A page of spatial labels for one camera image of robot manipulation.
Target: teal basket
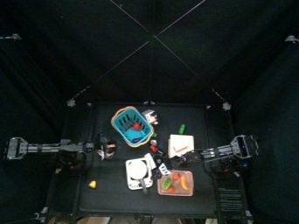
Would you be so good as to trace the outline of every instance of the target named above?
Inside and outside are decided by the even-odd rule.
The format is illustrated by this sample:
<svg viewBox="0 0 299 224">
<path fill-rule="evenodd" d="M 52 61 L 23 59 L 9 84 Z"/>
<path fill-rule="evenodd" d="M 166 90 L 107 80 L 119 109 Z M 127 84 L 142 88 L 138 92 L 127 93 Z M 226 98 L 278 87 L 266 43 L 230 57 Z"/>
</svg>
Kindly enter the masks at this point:
<svg viewBox="0 0 299 224">
<path fill-rule="evenodd" d="M 134 129 L 135 123 L 140 124 L 140 130 Z M 116 112 L 111 119 L 111 124 L 131 147 L 139 147 L 146 144 L 155 133 L 152 125 L 138 112 L 136 108 L 131 106 L 122 108 Z"/>
</svg>

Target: toy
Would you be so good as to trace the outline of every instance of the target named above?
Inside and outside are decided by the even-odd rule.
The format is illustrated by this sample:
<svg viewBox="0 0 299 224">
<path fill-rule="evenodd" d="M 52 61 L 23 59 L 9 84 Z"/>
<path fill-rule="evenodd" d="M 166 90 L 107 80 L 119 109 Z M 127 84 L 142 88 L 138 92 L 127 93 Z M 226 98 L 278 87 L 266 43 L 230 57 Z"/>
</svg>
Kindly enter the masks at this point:
<svg viewBox="0 0 299 224">
<path fill-rule="evenodd" d="M 102 160 L 111 159 L 118 151 L 118 141 L 108 140 L 104 133 L 99 133 L 96 136 L 96 145 L 98 154 L 102 157 Z"/>
<path fill-rule="evenodd" d="M 135 122 L 132 127 L 134 127 L 134 130 L 140 130 L 142 129 L 142 125 L 140 125 L 139 122 Z"/>
<path fill-rule="evenodd" d="M 183 135 L 186 129 L 186 124 L 182 124 L 180 128 L 179 128 L 179 134 Z"/>
<path fill-rule="evenodd" d="M 143 113 L 144 119 L 148 121 L 150 124 L 158 124 L 158 116 L 154 110 L 148 109 Z"/>
<path fill-rule="evenodd" d="M 90 182 L 88 187 L 92 188 L 92 189 L 95 189 L 95 188 L 98 187 L 98 182 L 96 182 L 96 180 L 92 180 L 92 181 Z"/>
</svg>

